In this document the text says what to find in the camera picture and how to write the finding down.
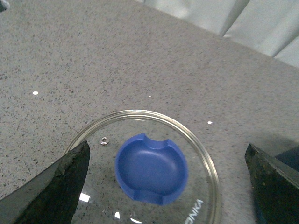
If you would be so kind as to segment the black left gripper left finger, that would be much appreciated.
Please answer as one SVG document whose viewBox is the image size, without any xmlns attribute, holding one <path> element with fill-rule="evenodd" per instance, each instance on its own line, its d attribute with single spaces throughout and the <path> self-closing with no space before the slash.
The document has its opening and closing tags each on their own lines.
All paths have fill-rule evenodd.
<svg viewBox="0 0 299 224">
<path fill-rule="evenodd" d="M 69 224 L 75 214 L 90 161 L 81 142 L 29 182 L 0 201 L 2 224 Z"/>
</svg>

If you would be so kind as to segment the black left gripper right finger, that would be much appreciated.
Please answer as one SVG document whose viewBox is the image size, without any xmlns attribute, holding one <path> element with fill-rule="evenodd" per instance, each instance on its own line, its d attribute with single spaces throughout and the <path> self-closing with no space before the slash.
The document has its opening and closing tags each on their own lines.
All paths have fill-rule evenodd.
<svg viewBox="0 0 299 224">
<path fill-rule="evenodd" d="M 254 144 L 245 153 L 260 224 L 299 222 L 299 171 Z"/>
</svg>

